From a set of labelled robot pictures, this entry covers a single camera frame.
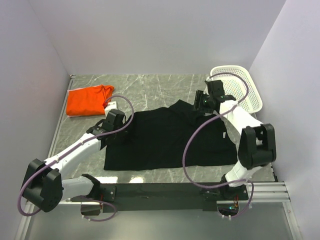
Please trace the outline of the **black t-shirt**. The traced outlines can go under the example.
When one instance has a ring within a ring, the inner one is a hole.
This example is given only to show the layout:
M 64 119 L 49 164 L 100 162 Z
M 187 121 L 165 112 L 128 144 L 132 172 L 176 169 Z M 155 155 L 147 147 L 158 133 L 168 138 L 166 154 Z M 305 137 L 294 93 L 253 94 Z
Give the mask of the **black t-shirt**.
M 213 117 L 194 111 L 183 100 L 169 107 L 137 111 L 125 128 L 128 134 L 124 142 L 106 147 L 103 168 L 106 171 L 180 168 L 184 151 L 187 167 L 233 165 L 237 162 L 236 146 L 221 119 L 206 125 L 186 147 L 196 129 Z

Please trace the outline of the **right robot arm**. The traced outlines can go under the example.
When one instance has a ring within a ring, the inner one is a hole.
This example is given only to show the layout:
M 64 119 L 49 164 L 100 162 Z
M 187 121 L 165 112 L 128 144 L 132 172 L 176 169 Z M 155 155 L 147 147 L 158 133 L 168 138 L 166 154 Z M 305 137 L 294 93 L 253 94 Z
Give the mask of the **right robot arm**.
M 245 181 L 255 172 L 276 160 L 275 128 L 245 111 L 239 100 L 225 93 L 221 80 L 207 82 L 206 91 L 196 91 L 193 109 L 206 114 L 217 112 L 240 134 L 237 162 L 221 178 L 221 183 L 228 184 L 218 188 L 223 199 L 231 200 L 240 195 Z

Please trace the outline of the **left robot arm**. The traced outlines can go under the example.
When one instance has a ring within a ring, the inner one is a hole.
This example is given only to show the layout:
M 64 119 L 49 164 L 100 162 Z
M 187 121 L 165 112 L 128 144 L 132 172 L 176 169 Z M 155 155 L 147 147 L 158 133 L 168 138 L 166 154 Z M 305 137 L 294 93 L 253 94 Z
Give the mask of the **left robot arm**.
M 52 211 L 60 201 L 73 197 L 101 200 L 101 183 L 89 174 L 66 179 L 68 173 L 90 155 L 126 134 L 126 115 L 118 109 L 90 127 L 82 137 L 60 153 L 45 160 L 34 159 L 27 170 L 19 192 L 43 212 Z

